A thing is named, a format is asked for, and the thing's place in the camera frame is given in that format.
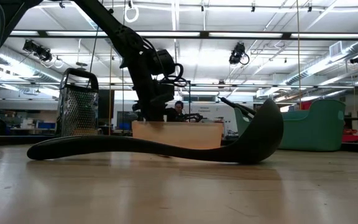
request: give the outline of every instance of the wooden block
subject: wooden block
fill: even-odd
[[[133,121],[134,138],[190,149],[221,146],[223,124]]]

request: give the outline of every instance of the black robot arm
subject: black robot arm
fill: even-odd
[[[128,68],[139,101],[134,110],[140,110],[148,121],[163,121],[165,103],[173,100],[174,86],[183,81],[183,67],[174,63],[166,50],[159,50],[138,35],[131,28],[122,25],[97,0],[72,0],[75,2],[111,39],[115,51],[122,57],[120,68]],[[2,44],[23,17],[25,12],[40,4],[42,0],[0,0],[5,14],[5,30]],[[175,67],[180,67],[178,76],[171,75]],[[164,74],[162,81],[152,75]]]

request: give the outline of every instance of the man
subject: man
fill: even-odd
[[[165,109],[165,115],[167,115],[168,122],[176,122],[177,117],[183,115],[181,112],[183,110],[183,102],[177,101],[175,103],[175,108],[167,108]]]

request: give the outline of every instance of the green plastic container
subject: green plastic container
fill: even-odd
[[[345,104],[337,100],[317,100],[309,110],[282,113],[284,134],[280,149],[337,151],[341,148]],[[241,135],[248,127],[239,109],[234,109]]]

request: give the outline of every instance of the desk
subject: desk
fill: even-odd
[[[358,153],[237,166],[128,152],[54,161],[0,147],[0,224],[358,223]]]

